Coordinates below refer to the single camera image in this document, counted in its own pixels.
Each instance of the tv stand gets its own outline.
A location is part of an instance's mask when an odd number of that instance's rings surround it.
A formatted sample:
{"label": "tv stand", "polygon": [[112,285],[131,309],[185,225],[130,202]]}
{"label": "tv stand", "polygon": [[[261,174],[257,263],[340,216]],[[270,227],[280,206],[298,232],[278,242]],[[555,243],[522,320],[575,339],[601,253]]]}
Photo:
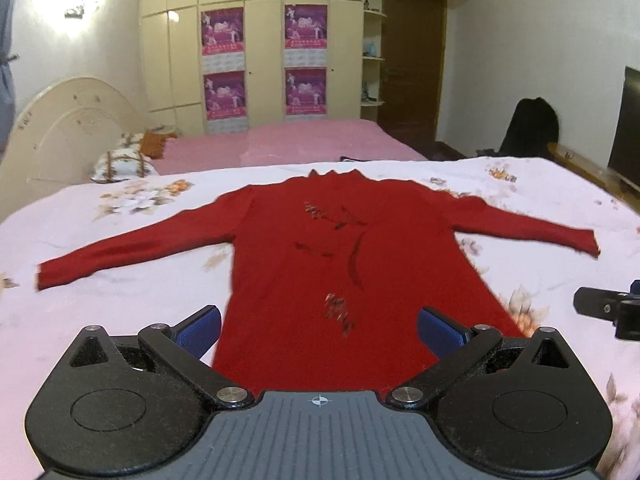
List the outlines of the tv stand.
{"label": "tv stand", "polygon": [[588,158],[569,150],[562,144],[550,142],[547,147],[554,156],[556,164],[580,175],[608,192],[611,196],[625,202],[631,209],[640,214],[640,188],[638,186],[610,168],[601,168]]}

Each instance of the pillow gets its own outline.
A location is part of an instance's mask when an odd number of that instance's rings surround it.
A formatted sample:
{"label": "pillow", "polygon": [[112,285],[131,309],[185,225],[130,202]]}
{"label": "pillow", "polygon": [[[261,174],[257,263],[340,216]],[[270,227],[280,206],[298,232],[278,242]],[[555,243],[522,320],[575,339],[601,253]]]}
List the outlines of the pillow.
{"label": "pillow", "polygon": [[157,174],[148,156],[142,155],[138,150],[120,148],[111,150],[98,159],[91,180],[108,184]]}
{"label": "pillow", "polygon": [[145,134],[122,134],[116,148],[130,148],[139,150],[140,143]]}
{"label": "pillow", "polygon": [[164,155],[164,144],[167,139],[177,139],[175,133],[158,134],[156,132],[145,132],[140,142],[140,153],[149,158],[162,158]]}

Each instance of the flower pattern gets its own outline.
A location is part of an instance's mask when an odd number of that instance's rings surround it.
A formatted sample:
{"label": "flower pattern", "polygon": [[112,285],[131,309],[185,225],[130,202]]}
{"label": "flower pattern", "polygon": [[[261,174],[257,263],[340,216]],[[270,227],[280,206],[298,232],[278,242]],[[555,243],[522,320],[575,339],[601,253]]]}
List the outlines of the flower pattern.
{"label": "flower pattern", "polygon": [[229,251],[225,247],[217,247],[214,249],[213,254],[207,259],[202,266],[205,272],[215,269],[220,263],[222,263],[229,256]]}
{"label": "flower pattern", "polygon": [[503,166],[489,166],[487,168],[487,172],[496,180],[505,180],[507,182],[516,182],[518,179],[516,176],[510,174],[507,169],[509,166],[507,164]]}
{"label": "flower pattern", "polygon": [[18,283],[15,283],[11,278],[8,278],[5,272],[0,272],[0,296],[2,296],[2,292],[6,288],[14,288],[15,286],[20,285]]}
{"label": "flower pattern", "polygon": [[613,432],[596,471],[606,479],[634,478],[640,466],[640,397],[629,402],[629,395],[619,393],[611,374],[606,401]]}
{"label": "flower pattern", "polygon": [[462,240],[458,241],[458,245],[460,250],[467,256],[480,256],[482,252],[482,246],[471,238],[462,238]]}
{"label": "flower pattern", "polygon": [[548,306],[536,309],[531,307],[532,296],[523,285],[514,290],[508,300],[501,294],[498,299],[511,316],[511,319],[513,319],[513,322],[526,337],[531,337],[540,328],[540,322],[549,313]]}
{"label": "flower pattern", "polygon": [[444,186],[447,183],[446,180],[444,180],[443,178],[438,178],[437,176],[432,176],[429,179],[429,182],[431,182],[432,184],[435,184],[436,186]]}
{"label": "flower pattern", "polygon": [[153,214],[157,206],[174,202],[175,197],[191,187],[193,184],[184,179],[164,187],[151,186],[145,180],[137,180],[127,184],[119,192],[101,195],[100,198],[107,202],[99,206],[97,219],[112,214]]}

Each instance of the sweater cuff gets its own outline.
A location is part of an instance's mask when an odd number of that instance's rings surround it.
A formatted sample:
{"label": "sweater cuff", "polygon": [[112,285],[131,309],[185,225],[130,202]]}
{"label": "sweater cuff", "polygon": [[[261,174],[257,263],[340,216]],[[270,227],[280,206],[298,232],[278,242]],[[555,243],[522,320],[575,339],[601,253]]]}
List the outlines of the sweater cuff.
{"label": "sweater cuff", "polygon": [[576,247],[580,251],[584,251],[591,256],[597,258],[600,256],[600,248],[598,247],[598,242],[596,241],[595,232],[592,229],[583,229],[580,230],[580,243]]}
{"label": "sweater cuff", "polygon": [[79,270],[86,271],[87,269],[81,265],[78,258],[70,257],[70,254],[44,262],[40,264],[40,272],[38,273],[38,290],[66,285],[91,274],[91,272],[79,272]]}

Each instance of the metal screw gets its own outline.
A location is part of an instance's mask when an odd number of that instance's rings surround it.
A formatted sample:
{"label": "metal screw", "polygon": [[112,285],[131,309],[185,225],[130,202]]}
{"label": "metal screw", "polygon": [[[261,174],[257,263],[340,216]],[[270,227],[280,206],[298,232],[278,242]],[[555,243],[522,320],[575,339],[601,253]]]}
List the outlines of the metal screw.
{"label": "metal screw", "polygon": [[216,394],[216,397],[222,402],[228,402],[229,404],[237,404],[238,402],[242,402],[245,400],[249,394],[247,390],[244,388],[240,388],[239,386],[228,386],[226,388],[222,388]]}
{"label": "metal screw", "polygon": [[393,390],[391,396],[398,402],[411,404],[413,402],[418,402],[423,397],[423,394],[418,388],[414,388],[412,386],[401,386],[400,388]]}

